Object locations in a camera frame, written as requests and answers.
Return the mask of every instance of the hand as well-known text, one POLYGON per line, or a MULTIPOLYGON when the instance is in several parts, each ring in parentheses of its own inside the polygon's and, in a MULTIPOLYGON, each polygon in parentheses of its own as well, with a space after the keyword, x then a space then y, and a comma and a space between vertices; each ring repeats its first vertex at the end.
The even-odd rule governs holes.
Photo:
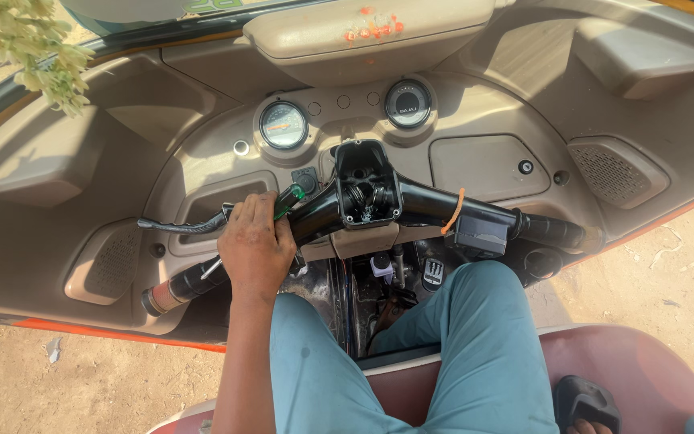
POLYGON ((612 434, 612 430, 598 422, 577 419, 567 428, 567 434, 612 434))
POLYGON ((249 194, 235 204, 217 241, 236 301, 275 303, 296 254, 288 218, 275 222, 278 193, 249 194))

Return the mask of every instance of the windshield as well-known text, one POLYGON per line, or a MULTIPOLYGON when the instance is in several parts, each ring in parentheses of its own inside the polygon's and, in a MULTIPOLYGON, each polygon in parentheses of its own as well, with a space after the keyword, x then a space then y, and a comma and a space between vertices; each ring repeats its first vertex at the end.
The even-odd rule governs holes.
POLYGON ((201 15, 272 7, 297 0, 60 0, 85 29, 99 36, 201 15))

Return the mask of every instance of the screwdriver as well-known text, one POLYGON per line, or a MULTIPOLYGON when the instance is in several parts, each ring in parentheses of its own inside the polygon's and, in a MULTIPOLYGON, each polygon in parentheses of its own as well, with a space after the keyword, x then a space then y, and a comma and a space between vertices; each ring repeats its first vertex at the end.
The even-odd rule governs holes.
MULTIPOLYGON (((273 220, 280 219, 286 212, 288 212, 288 210, 302 200, 305 195, 307 195, 307 193, 304 191, 301 185, 295 182, 289 185, 288 188, 286 188, 283 193, 280 193, 278 198, 275 200, 275 218, 273 220)), ((223 263, 223 261, 221 258, 218 258, 218 261, 216 261, 202 276, 200 276, 200 280, 207 279, 212 272, 216 271, 221 263, 223 263)))

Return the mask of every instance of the orange thread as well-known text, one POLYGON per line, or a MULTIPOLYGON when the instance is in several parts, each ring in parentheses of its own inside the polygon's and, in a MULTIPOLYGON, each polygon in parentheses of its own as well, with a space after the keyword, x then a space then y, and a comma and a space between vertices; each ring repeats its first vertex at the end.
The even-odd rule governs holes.
POLYGON ((457 208, 454 210, 454 215, 451 216, 451 220, 443 227, 441 228, 441 234, 446 235, 446 232, 451 228, 451 225, 454 224, 454 222, 457 221, 457 217, 459 217, 459 211, 462 210, 462 201, 465 200, 465 189, 460 188, 459 189, 459 200, 457 200, 457 208))

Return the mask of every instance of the handlebar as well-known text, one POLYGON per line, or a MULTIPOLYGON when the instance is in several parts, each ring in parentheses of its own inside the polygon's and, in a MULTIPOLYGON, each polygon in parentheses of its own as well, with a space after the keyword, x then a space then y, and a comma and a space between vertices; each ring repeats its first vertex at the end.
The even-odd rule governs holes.
MULTIPOLYGON (((398 174, 386 160, 384 149, 378 141, 363 143, 361 145, 361 141, 354 141, 340 145, 336 152, 334 179, 309 202, 288 212, 297 246, 344 228, 359 230, 361 227, 388 225, 391 222, 444 226, 452 218, 459 203, 457 194, 420 184, 398 174), (357 178, 355 171, 351 172, 350 164, 354 166, 356 162, 372 158, 376 160, 367 172, 374 175, 357 178), (371 195, 361 191, 361 188, 367 189, 367 184, 373 185, 372 190, 369 188, 371 195), (355 207, 364 212, 371 209, 376 216, 368 221, 356 222, 354 213, 351 214, 355 207)), ((139 219, 138 225, 142 229, 202 234, 225 225, 232 208, 233 205, 225 204, 221 212, 197 225, 164 224, 149 219, 139 219)), ((472 246, 488 250, 492 256, 501 255, 507 240, 515 238, 589 254, 600 252, 606 241, 604 232, 595 226, 580 226, 542 215, 525 214, 519 209, 505 209, 471 198, 463 198, 456 225, 447 232, 446 237, 449 238, 449 235, 454 235, 451 237, 453 243, 468 240, 465 242, 473 242, 472 246)), ((219 259, 216 256, 198 263, 167 282, 144 291, 142 303, 147 312, 159 316, 225 282, 228 276, 223 266, 215 267, 215 271, 201 279, 219 259)))

